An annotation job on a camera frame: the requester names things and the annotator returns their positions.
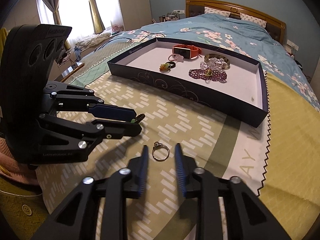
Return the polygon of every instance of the zigzag edge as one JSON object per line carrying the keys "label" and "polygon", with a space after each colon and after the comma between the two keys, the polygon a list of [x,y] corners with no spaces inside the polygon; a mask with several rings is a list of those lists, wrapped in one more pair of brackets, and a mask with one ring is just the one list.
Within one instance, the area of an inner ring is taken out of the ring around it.
{"label": "zigzag edge", "polygon": [[258,197],[260,196],[260,190],[263,189],[263,187],[264,187],[263,182],[266,180],[265,174],[267,173],[266,167],[268,166],[267,160],[269,159],[268,154],[270,152],[269,151],[269,147],[270,147],[270,140],[271,140],[270,139],[270,135],[271,135],[271,133],[270,133],[270,130],[271,130],[271,127],[270,127],[271,126],[271,124],[270,124],[270,106],[269,106],[269,90],[268,90],[268,83],[267,83],[267,75],[268,75],[268,72],[266,71],[266,74],[264,75],[264,79],[265,79],[266,87],[267,87],[267,101],[268,101],[268,115],[267,115],[267,117],[268,117],[268,134],[267,134],[267,136],[268,136],[268,140],[267,140],[268,146],[266,147],[266,149],[267,149],[267,151],[265,153],[266,154],[266,158],[264,160],[266,165],[263,166],[264,173],[262,174],[263,175],[263,180],[261,181],[262,186],[260,188],[258,188]]}

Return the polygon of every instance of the hair tie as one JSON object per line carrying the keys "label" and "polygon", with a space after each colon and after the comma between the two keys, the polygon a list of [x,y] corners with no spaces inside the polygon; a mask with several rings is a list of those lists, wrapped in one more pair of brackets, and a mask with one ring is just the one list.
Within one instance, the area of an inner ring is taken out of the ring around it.
{"label": "hair tie", "polygon": [[179,55],[179,54],[171,54],[168,57],[169,61],[177,61],[177,62],[183,62],[183,56]]}

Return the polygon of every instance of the orange watch strap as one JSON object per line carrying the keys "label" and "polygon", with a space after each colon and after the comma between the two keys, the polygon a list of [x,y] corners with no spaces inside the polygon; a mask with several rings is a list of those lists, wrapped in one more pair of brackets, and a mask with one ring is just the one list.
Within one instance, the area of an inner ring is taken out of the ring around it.
{"label": "orange watch strap", "polygon": [[201,54],[201,48],[198,48],[194,45],[175,45],[173,46],[173,48],[186,48],[186,49],[190,49],[190,58],[194,58],[197,57],[199,54]]}

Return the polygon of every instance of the watch face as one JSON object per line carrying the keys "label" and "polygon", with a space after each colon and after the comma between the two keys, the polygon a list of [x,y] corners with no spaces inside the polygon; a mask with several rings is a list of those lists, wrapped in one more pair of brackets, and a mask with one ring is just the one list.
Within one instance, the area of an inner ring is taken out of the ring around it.
{"label": "watch face", "polygon": [[191,58],[191,49],[185,49],[185,48],[173,48],[174,54],[179,54],[183,56],[184,58]]}

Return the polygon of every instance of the window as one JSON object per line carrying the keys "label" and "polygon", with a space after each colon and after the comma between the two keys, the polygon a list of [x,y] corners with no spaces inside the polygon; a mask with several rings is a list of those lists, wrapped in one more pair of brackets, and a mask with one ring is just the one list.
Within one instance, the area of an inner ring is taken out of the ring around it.
{"label": "window", "polygon": [[[111,22],[123,25],[118,0],[96,0],[106,31],[111,30]],[[53,14],[42,0],[37,0],[38,13],[42,24],[54,24]],[[94,34],[89,0],[59,0],[59,14],[62,25],[71,26],[67,38],[70,46]]]}
{"label": "window", "polygon": [[71,47],[94,34],[89,0],[59,0],[59,14],[62,25],[72,27],[67,38]]}
{"label": "window", "polygon": [[44,4],[43,0],[37,0],[38,14],[42,24],[54,24],[52,11]]}
{"label": "window", "polygon": [[119,2],[118,0],[96,0],[96,2],[103,25],[108,30],[111,28],[111,21]]}

